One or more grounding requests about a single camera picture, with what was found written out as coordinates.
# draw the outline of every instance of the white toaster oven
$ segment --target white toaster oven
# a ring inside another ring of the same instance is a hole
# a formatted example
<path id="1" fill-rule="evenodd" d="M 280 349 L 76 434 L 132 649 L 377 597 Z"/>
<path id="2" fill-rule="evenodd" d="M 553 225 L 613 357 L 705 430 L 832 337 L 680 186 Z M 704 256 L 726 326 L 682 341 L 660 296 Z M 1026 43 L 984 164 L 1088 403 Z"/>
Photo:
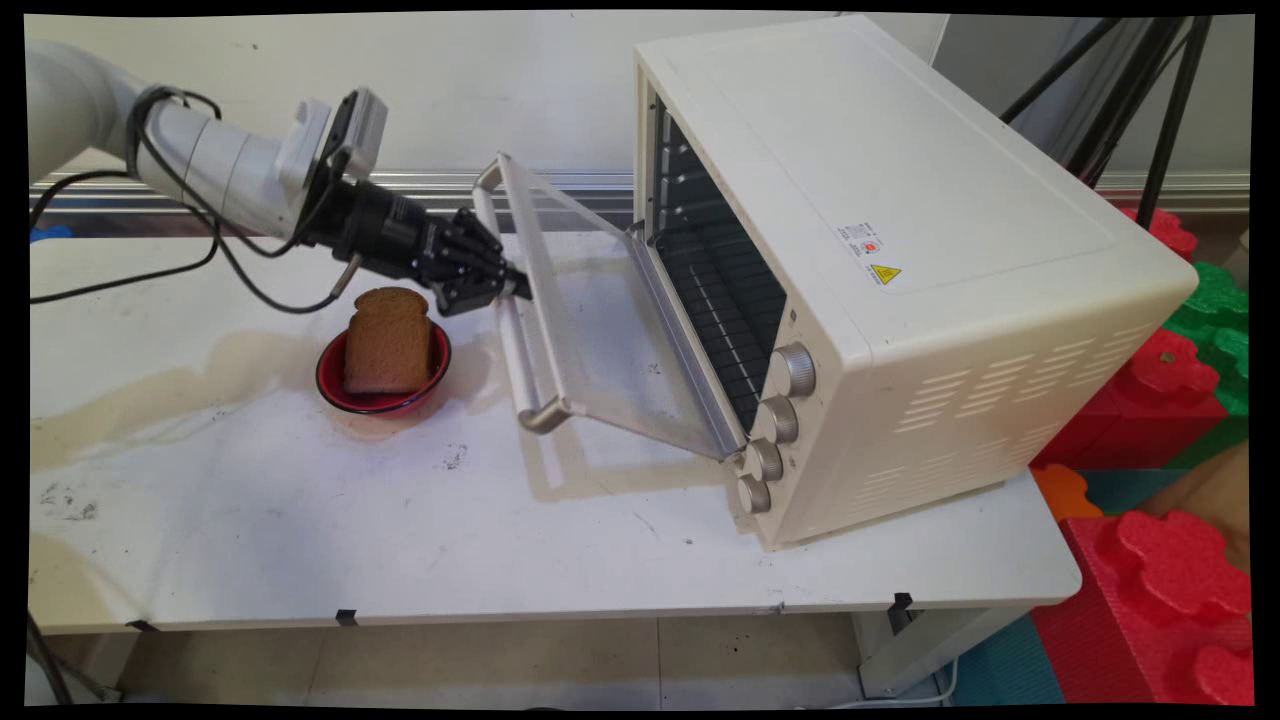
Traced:
<path id="1" fill-rule="evenodd" d="M 520 424 L 726 461 L 769 544 L 1019 473 L 1196 273 L 861 17 L 636 49 L 628 233 L 508 156 Z"/>

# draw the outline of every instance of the warning label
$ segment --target warning label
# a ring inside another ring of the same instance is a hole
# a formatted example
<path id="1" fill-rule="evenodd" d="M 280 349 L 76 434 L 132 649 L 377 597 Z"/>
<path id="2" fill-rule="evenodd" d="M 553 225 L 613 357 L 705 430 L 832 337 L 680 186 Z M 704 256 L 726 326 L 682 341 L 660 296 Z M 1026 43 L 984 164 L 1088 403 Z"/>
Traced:
<path id="1" fill-rule="evenodd" d="M 872 265 L 872 272 L 876 273 L 876 278 L 879 279 L 881 283 L 888 284 L 890 281 L 896 278 L 902 270 L 897 268 L 886 268 L 884 265 Z"/>
<path id="2" fill-rule="evenodd" d="M 840 238 L 840 243 L 858 260 L 873 283 L 886 288 L 893 283 L 893 290 L 910 290 L 910 287 L 902 287 L 904 281 L 895 282 L 895 278 L 902 274 L 900 249 L 896 249 L 892 242 L 886 242 L 874 225 L 854 223 L 833 225 L 832 229 Z M 910 284 L 909 273 L 906 286 Z"/>

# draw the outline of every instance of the white table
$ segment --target white table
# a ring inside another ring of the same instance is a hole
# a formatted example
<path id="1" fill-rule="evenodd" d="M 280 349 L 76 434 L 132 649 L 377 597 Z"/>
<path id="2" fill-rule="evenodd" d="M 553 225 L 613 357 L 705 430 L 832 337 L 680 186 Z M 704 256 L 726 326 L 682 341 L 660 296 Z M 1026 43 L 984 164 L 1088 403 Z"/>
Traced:
<path id="1" fill-rule="evenodd" d="M 206 246 L 41 241 L 32 292 Z M 314 302 L 342 272 L 321 249 L 266 261 L 236 247 L 285 302 Z M 340 413 L 315 363 L 381 284 L 362 272 L 325 311 L 287 315 L 219 258 L 31 309 L 28 606 L 46 632 L 323 626 L 339 610 L 360 624 L 883 611 L 897 592 L 913 610 L 965 609 L 913 623 L 923 646 L 904 632 L 874 653 L 864 670 L 888 659 L 892 688 L 1079 588 L 1025 473 L 765 552 L 712 461 L 584 420 L 520 430 L 488 310 L 442 323 L 453 366 L 420 411 Z"/>

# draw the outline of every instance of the black tripod stand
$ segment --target black tripod stand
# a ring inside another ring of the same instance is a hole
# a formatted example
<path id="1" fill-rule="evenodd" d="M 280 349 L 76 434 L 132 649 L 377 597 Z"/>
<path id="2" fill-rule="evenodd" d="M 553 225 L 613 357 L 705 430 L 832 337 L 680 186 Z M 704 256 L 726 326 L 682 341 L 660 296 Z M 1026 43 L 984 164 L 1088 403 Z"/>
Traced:
<path id="1" fill-rule="evenodd" d="M 1137 114 L 1142 101 L 1147 99 L 1151 87 L 1164 72 L 1165 65 L 1174 59 L 1183 46 L 1187 46 L 1181 63 L 1178 67 L 1178 77 L 1174 81 L 1174 90 L 1169 96 L 1169 106 L 1165 109 L 1165 120 L 1160 127 L 1160 138 L 1156 141 L 1156 151 L 1151 159 L 1151 170 L 1147 173 L 1147 183 L 1142 191 L 1142 200 L 1138 202 L 1138 224 L 1143 229 L 1151 229 L 1151 218 L 1156 211 L 1156 201 L 1160 199 L 1160 188 L 1165 183 L 1165 173 L 1169 170 L 1169 159 L 1174 152 L 1174 142 L 1178 140 L 1178 128 L 1183 122 L 1183 111 L 1187 109 L 1187 99 L 1190 96 L 1192 82 L 1196 79 L 1196 69 L 1199 67 L 1201 53 L 1204 50 L 1204 40 L 1208 37 L 1211 15 L 1198 15 L 1192 20 L 1190 29 L 1178 44 L 1174 37 L 1178 29 L 1185 23 L 1185 17 L 1155 18 L 1151 26 L 1138 40 L 1133 55 L 1125 63 L 1120 77 L 1107 94 L 1097 117 L 1089 123 L 1079 147 L 1066 163 L 1066 169 L 1080 178 L 1089 187 L 1096 187 L 1102 177 L 1102 170 L 1107 167 L 1111 154 L 1115 151 L 1120 137 L 1129 127 L 1129 122 Z M 1075 64 L 1093 45 L 1110 32 L 1120 18 L 1103 18 L 1084 37 L 1082 37 L 1070 50 L 1066 51 L 1053 65 L 1036 81 L 1014 101 L 1012 105 L 1000 115 L 1005 123 L 1012 122 L 1025 110 L 1044 88 L 1062 76 Z"/>

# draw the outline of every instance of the toast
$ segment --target toast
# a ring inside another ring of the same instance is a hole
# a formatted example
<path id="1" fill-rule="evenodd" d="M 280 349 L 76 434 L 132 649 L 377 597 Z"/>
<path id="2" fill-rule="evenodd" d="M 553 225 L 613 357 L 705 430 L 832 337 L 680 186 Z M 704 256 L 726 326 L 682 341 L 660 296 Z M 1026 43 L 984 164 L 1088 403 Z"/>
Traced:
<path id="1" fill-rule="evenodd" d="M 356 299 L 347 328 L 343 388 L 351 393 L 401 393 L 422 388 L 430 375 L 431 320 L 421 295 L 402 287 L 371 290 Z"/>

